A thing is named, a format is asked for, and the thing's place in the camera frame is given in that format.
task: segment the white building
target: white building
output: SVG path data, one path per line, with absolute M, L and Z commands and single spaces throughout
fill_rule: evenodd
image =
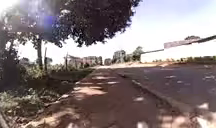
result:
M 141 55 L 141 62 L 178 60 L 186 57 L 215 56 L 216 35 L 189 41 L 175 41 L 164 44 L 164 49 L 145 52 Z

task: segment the white wall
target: white wall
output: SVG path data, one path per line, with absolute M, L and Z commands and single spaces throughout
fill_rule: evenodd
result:
M 165 49 L 164 51 L 142 54 L 141 62 L 152 62 L 154 60 L 166 60 L 170 58 L 177 60 L 186 57 L 214 55 L 216 55 L 216 40 L 211 40 L 205 43 L 194 43 Z

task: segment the sidewalk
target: sidewalk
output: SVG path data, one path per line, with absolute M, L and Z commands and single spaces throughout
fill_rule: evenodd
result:
M 30 124 L 44 128 L 194 128 L 168 104 L 109 69 L 98 69 L 78 82 L 74 91 Z

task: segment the road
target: road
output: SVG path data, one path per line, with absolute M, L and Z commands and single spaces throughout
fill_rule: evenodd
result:
M 216 112 L 216 66 L 129 67 L 116 71 L 177 101 Z

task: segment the tree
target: tree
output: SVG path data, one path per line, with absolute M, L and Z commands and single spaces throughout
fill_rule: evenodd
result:
M 192 36 L 186 37 L 184 40 L 194 40 L 194 39 L 200 39 L 200 37 L 192 35 Z
M 60 41 L 69 37 L 79 46 L 104 43 L 105 39 L 114 37 L 117 32 L 124 32 L 130 26 L 133 10 L 139 2 L 140 0 L 21 0 L 5 13 L 4 19 L 7 22 L 2 23 L 10 26 L 13 32 L 24 33 L 21 38 L 26 36 L 33 41 L 38 51 L 39 67 L 42 68 L 43 40 L 59 47 L 62 46 Z
M 142 53 L 143 53 L 143 48 L 141 46 L 138 46 L 133 52 L 133 60 L 140 61 Z

